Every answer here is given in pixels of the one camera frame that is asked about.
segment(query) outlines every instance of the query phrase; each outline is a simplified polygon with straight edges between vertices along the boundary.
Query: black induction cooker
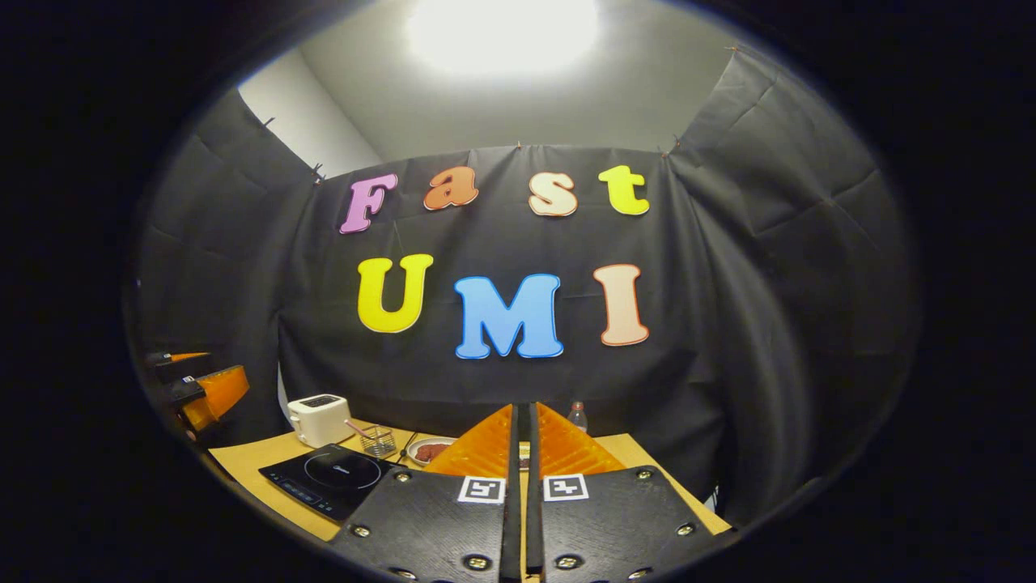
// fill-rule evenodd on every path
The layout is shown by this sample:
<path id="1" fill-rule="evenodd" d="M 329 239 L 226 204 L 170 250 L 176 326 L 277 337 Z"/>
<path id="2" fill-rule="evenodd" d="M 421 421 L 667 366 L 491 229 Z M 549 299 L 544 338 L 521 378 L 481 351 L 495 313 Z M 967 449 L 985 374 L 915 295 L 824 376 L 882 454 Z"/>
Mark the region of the black induction cooker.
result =
<path id="1" fill-rule="evenodd" d="M 333 443 L 259 473 L 305 506 L 344 522 L 396 467 L 401 466 Z"/>

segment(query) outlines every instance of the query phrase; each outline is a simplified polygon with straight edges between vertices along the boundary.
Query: table surface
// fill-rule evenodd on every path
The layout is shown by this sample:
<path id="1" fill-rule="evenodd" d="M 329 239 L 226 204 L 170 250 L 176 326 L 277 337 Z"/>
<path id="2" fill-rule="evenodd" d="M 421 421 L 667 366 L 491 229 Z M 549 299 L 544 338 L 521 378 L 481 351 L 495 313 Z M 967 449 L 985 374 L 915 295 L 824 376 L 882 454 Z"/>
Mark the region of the table surface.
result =
<path id="1" fill-rule="evenodd" d="M 371 425 L 358 419 L 353 419 L 353 421 L 362 428 Z M 402 447 L 403 444 L 410 440 L 410 436 L 413 435 L 413 432 L 405 430 L 394 429 L 393 432 L 396 434 L 396 443 L 399 447 Z M 418 434 L 413 441 L 432 437 L 440 436 Z M 730 528 L 730 525 L 726 524 L 723 519 L 710 512 L 704 504 L 692 496 L 690 492 L 680 485 L 680 483 L 673 479 L 672 476 L 665 471 L 665 468 L 662 468 L 657 462 L 655 462 L 655 460 L 652 459 L 652 457 L 649 456 L 648 453 L 640 447 L 640 444 L 630 437 L 629 434 L 594 438 L 594 441 L 601 444 L 601 446 L 607 449 L 627 467 L 650 465 L 656 466 L 662 470 L 662 473 L 665 474 L 665 477 L 669 480 L 669 484 L 672 485 L 673 489 L 675 489 L 677 493 L 680 494 L 680 497 L 687 502 L 688 506 L 694 511 L 694 514 L 701 519 L 702 524 L 704 524 L 706 528 L 708 528 L 713 534 L 718 534 Z M 354 451 L 362 450 L 359 439 L 355 436 L 346 439 L 341 442 L 340 445 Z M 330 541 L 342 528 L 339 523 L 305 507 L 259 473 L 260 468 L 272 466 L 279 462 L 284 462 L 285 460 L 290 460 L 311 451 L 313 451 L 313 448 L 298 441 L 298 438 L 295 437 L 294 433 L 264 439 L 262 441 L 246 443 L 242 445 L 209 449 L 209 454 L 211 454 L 215 461 L 223 466 L 223 469 L 226 470 L 231 477 L 237 480 L 237 483 L 244 490 L 259 499 L 259 501 L 318 538 L 322 541 Z M 401 451 L 402 450 L 397 450 L 385 459 L 390 462 L 397 462 Z M 414 470 L 423 469 L 422 466 L 410 460 L 409 457 L 407 457 L 403 464 Z M 522 570 L 524 571 L 525 498 L 528 492 L 528 472 L 521 472 L 520 491 L 522 498 L 521 564 Z"/>

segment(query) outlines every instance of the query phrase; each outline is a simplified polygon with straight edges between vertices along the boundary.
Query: water bottle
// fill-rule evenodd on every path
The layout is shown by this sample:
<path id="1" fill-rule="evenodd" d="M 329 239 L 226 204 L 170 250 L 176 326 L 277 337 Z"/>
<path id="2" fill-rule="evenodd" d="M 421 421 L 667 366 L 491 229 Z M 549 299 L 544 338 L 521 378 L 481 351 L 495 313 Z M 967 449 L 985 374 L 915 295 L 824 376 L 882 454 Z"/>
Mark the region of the water bottle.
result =
<path id="1" fill-rule="evenodd" d="M 586 433 L 586 413 L 582 410 L 581 401 L 572 402 L 572 411 L 569 412 L 569 421 L 572 421 L 572 425 L 579 428 L 582 433 Z"/>

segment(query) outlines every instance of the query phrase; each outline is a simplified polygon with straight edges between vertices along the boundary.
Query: pink straw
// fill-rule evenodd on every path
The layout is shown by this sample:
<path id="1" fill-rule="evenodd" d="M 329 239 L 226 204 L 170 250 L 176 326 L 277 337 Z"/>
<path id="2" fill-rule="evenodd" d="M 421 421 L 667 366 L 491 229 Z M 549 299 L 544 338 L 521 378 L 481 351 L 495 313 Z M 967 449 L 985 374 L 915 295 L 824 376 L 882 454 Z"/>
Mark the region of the pink straw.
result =
<path id="1" fill-rule="evenodd" d="M 352 422 L 352 419 L 346 419 L 345 420 L 345 425 L 349 426 L 350 428 L 352 428 L 353 430 L 355 430 L 357 434 L 364 436 L 365 438 L 367 438 L 367 439 L 374 439 L 372 436 L 367 435 L 367 432 L 365 432 L 364 430 L 361 430 L 359 428 L 357 428 L 356 425 Z"/>

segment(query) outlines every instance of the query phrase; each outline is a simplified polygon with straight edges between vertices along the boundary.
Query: bowl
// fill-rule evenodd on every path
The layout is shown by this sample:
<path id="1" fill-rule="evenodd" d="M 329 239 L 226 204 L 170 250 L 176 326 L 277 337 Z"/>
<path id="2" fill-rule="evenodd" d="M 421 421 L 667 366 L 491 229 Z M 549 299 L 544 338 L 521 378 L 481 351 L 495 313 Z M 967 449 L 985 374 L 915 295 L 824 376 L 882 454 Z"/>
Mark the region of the bowl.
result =
<path id="1" fill-rule="evenodd" d="M 419 466 L 427 466 L 428 462 L 422 462 L 421 460 L 418 460 L 418 449 L 422 445 L 435 445 L 435 444 L 439 444 L 439 443 L 444 443 L 447 445 L 450 445 L 450 444 L 452 444 L 455 441 L 457 441 L 455 438 L 425 438 L 425 439 L 419 439 L 418 441 L 411 443 L 410 446 L 406 448 L 406 457 L 409 458 L 410 460 L 413 460 L 414 464 L 418 464 Z"/>

